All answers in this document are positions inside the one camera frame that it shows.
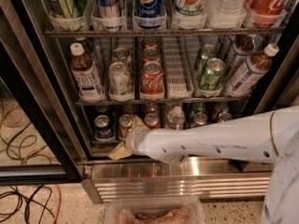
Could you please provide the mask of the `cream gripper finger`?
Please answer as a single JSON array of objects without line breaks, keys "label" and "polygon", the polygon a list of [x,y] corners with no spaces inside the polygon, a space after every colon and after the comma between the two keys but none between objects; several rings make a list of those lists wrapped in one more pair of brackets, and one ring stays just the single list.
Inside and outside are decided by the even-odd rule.
[{"label": "cream gripper finger", "polygon": [[144,127],[143,120],[138,115],[133,115],[133,128]]},{"label": "cream gripper finger", "polygon": [[121,141],[109,154],[108,156],[112,160],[120,160],[130,157],[132,152],[126,147],[125,143]]}]

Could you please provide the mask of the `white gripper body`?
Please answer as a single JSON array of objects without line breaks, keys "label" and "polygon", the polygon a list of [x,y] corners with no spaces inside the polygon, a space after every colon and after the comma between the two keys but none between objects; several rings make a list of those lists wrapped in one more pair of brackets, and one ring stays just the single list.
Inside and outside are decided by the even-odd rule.
[{"label": "white gripper body", "polygon": [[168,154],[161,148],[167,132],[167,129],[150,130],[146,126],[137,125],[128,133],[125,146],[133,154],[148,156],[155,160],[167,160]]}]

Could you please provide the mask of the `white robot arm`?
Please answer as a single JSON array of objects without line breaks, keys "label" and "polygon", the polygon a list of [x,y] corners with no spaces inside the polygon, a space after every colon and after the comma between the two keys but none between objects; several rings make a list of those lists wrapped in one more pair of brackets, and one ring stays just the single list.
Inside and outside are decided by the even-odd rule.
[{"label": "white robot arm", "polygon": [[299,223],[299,106],[188,130],[151,130],[139,117],[109,154],[181,164],[190,155],[257,161],[274,165],[264,198],[261,224]]}]

